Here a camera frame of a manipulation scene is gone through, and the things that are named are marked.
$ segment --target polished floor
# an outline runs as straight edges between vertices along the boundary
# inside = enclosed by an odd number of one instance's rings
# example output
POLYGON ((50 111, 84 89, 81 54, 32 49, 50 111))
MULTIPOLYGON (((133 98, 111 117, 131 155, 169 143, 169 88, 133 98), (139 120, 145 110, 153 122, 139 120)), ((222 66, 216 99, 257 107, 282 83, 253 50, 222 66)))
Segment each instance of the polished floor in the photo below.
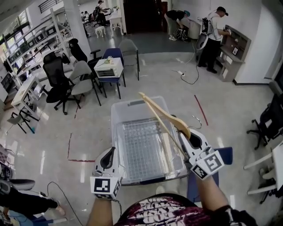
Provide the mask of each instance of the polished floor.
POLYGON ((171 41, 168 34, 164 32, 148 32, 137 33, 122 36, 120 29, 114 31, 114 37, 111 38, 110 27, 106 27, 106 36, 99 38, 95 34, 95 28, 87 27, 87 32, 91 35, 88 38, 88 43, 92 51, 101 49, 100 54, 103 54, 108 48, 117 48, 123 39, 131 39, 137 46, 139 53, 171 53, 171 52, 194 52, 194 49, 189 42, 181 40, 171 41))
MULTIPOLYGON (((66 105, 68 115, 62 108, 55 111, 54 104, 46 104, 45 96, 37 103, 39 122, 32 122, 35 134, 28 131, 24 134, 18 126, 6 121, 12 111, 6 112, 1 121, 0 143, 15 152, 11 164, 15 167, 16 178, 28 178, 36 181, 34 191, 47 192, 47 184, 55 181, 69 198, 75 212, 85 225, 91 210, 94 196, 90 193, 89 177, 94 167, 93 162, 80 160, 95 160, 95 158, 111 144, 111 106, 112 104, 138 99, 138 92, 148 96, 162 96, 171 114, 175 114, 188 125, 198 124, 191 117, 195 115, 202 122, 199 130, 213 147, 233 147, 233 165, 225 166, 219 172, 220 188, 228 199, 235 200, 231 204, 238 210, 246 210, 256 220, 259 226, 265 225, 279 209, 281 200, 268 197, 259 205, 261 194, 248 196, 250 188, 257 188, 260 179, 258 168, 244 171, 243 166, 266 154, 261 147, 254 151, 256 137, 247 135, 246 130, 253 128, 251 120, 259 118, 260 114, 271 101, 273 93, 268 86, 235 86, 222 82, 218 75, 208 73, 198 68, 199 79, 194 85, 189 85, 180 79, 192 83, 198 74, 195 62, 185 64, 191 59, 192 53, 152 53, 140 55, 140 81, 137 79, 136 67, 126 67, 126 87, 121 82, 119 100, 116 86, 106 84, 107 98, 99 93, 102 106, 99 106, 92 91, 81 100, 81 109, 73 102, 66 105), (198 103, 198 98, 207 117, 206 125, 198 103)), ((126 59, 126 64, 133 64, 135 59, 126 59)), ((178 185, 180 194, 186 194, 186 179, 179 183, 171 181, 169 186, 178 185)), ((122 210, 126 210, 134 202, 154 195, 159 184, 122 187, 118 199, 122 210)), ((55 186, 49 187, 50 196, 60 200, 67 211, 68 221, 62 225, 79 225, 71 208, 55 186)), ((119 217, 119 206, 112 204, 114 221, 119 217)), ((54 217, 53 212, 47 216, 54 217)))

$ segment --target black cap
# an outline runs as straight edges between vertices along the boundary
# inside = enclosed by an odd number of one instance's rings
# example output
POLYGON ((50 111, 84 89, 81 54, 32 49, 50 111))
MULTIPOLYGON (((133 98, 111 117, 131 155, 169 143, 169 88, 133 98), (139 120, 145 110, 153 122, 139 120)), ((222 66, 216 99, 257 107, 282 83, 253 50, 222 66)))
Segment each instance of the black cap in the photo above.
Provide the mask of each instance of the black cap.
POLYGON ((226 12, 226 9, 221 6, 217 8, 217 11, 222 11, 225 13, 226 16, 229 16, 229 14, 226 12))

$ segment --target white shelving unit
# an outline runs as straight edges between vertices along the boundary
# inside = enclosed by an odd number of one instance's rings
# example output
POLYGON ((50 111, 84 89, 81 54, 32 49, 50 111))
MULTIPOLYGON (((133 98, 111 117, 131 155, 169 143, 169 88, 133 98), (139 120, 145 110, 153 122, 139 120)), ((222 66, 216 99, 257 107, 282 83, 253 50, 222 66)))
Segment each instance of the white shelving unit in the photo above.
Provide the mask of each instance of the white shelving unit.
POLYGON ((46 25, 46 22, 49 21, 49 20, 50 20, 50 18, 44 20, 44 21, 43 21, 41 24, 39 24, 38 26, 29 29, 19 40, 17 40, 17 42, 15 42, 11 47, 9 47, 9 48, 7 49, 7 51, 4 53, 4 54, 5 54, 5 57, 6 57, 6 59, 7 59, 7 62, 9 63, 9 65, 10 65, 12 71, 13 71, 13 76, 14 76, 15 78, 17 78, 17 81, 18 81, 18 83, 19 83, 18 85, 22 85, 22 82, 21 82, 21 80, 19 79, 19 77, 20 77, 22 74, 24 74, 25 72, 31 70, 32 68, 34 68, 34 67, 36 67, 36 66, 42 64, 42 62, 43 62, 43 57, 44 57, 45 55, 47 55, 48 53, 51 53, 51 52, 54 52, 54 51, 58 51, 58 50, 61 49, 61 50, 63 51, 63 53, 64 53, 64 54, 68 57, 68 59, 70 60, 70 57, 69 57, 69 55, 68 55, 68 52, 67 52, 65 43, 68 42, 71 38, 73 38, 71 31, 70 31, 68 28, 62 26, 61 24, 60 24, 60 27, 63 27, 63 29, 61 29, 61 30, 59 29, 59 27, 58 27, 58 22, 57 22, 56 19, 55 19, 55 14, 54 14, 53 9, 51 9, 51 23, 46 25), (9 50, 10 50, 12 47, 14 47, 18 42, 20 42, 20 41, 21 41, 24 37, 26 37, 28 34, 32 33, 32 35, 34 36, 33 31, 35 31, 36 29, 37 29, 37 30, 40 30, 41 28, 46 27, 46 26, 50 26, 50 25, 54 25, 55 30, 56 30, 56 33, 54 33, 54 34, 52 34, 52 35, 46 37, 45 39, 43 39, 42 41, 40 41, 39 43, 37 43, 36 45, 34 45, 33 47, 31 47, 30 49, 28 49, 28 50, 25 51, 24 53, 21 53, 21 55, 20 55, 19 57, 17 57, 17 59, 15 59, 13 62, 10 62, 10 60, 9 60, 9 58, 8 58, 8 56, 7 56, 7 53, 9 52, 9 50), (66 39, 64 39, 64 38, 62 37, 62 34, 61 34, 61 32, 62 32, 63 30, 67 30, 67 31, 69 32, 71 38, 66 38, 66 39), (29 53, 29 52, 32 52, 35 48, 40 47, 42 44, 47 43, 47 42, 48 42, 50 39, 52 39, 52 38, 56 38, 57 42, 58 42, 58 41, 60 42, 60 44, 58 45, 58 47, 57 47, 56 49, 51 49, 51 50, 45 52, 44 55, 41 56, 41 57, 38 58, 38 59, 31 60, 31 61, 30 61, 30 62, 31 62, 30 65, 27 66, 22 72, 20 72, 20 73, 17 75, 17 73, 16 73, 16 71, 14 70, 14 68, 13 68, 12 65, 13 65, 14 63, 16 63, 19 59, 21 59, 24 55, 26 55, 26 54, 29 53))

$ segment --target gray chair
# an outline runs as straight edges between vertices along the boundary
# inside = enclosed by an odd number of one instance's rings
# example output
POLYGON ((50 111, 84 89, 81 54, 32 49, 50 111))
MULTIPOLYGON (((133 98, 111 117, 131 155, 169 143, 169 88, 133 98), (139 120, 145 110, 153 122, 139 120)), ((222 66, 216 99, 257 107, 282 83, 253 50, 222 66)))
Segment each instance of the gray chair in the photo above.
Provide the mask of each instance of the gray chair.
POLYGON ((28 128, 31 130, 32 133, 34 133, 33 129, 30 127, 30 125, 28 124, 28 122, 30 122, 29 119, 26 119, 26 117, 30 117, 36 121, 39 121, 38 119, 32 117, 29 113, 24 112, 23 110, 20 110, 19 114, 16 114, 15 112, 12 113, 11 118, 8 119, 7 121, 13 125, 17 125, 24 131, 24 133, 27 133, 21 126, 22 123, 25 123, 28 128))
POLYGON ((89 65, 85 61, 81 60, 75 64, 75 68, 69 77, 69 81, 73 85, 71 95, 73 96, 83 95, 84 96, 84 93, 87 93, 91 91, 92 89, 94 89, 98 103, 101 106, 99 97, 96 92, 96 88, 93 83, 93 81, 95 81, 94 75, 92 74, 92 70, 90 69, 89 65), (89 75, 90 79, 81 80, 83 75, 89 75), (74 83, 75 79, 79 80, 79 82, 76 84, 74 83))
POLYGON ((121 49, 124 56, 130 56, 130 55, 133 55, 133 53, 137 54, 138 80, 140 80, 140 75, 139 75, 140 63, 139 63, 139 59, 138 59, 138 48, 136 47, 134 42, 130 39, 124 39, 120 43, 119 48, 121 49))

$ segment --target railing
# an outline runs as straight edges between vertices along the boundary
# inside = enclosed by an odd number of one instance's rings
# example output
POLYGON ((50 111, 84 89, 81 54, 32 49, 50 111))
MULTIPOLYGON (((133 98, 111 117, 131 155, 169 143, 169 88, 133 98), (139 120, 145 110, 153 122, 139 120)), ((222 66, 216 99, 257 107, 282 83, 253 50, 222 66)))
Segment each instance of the railing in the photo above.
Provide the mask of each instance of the railing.
POLYGON ((41 3, 38 7, 39 7, 40 12, 43 13, 44 11, 46 11, 47 9, 50 9, 51 7, 53 7, 54 5, 58 4, 61 1, 63 0, 47 0, 41 3))

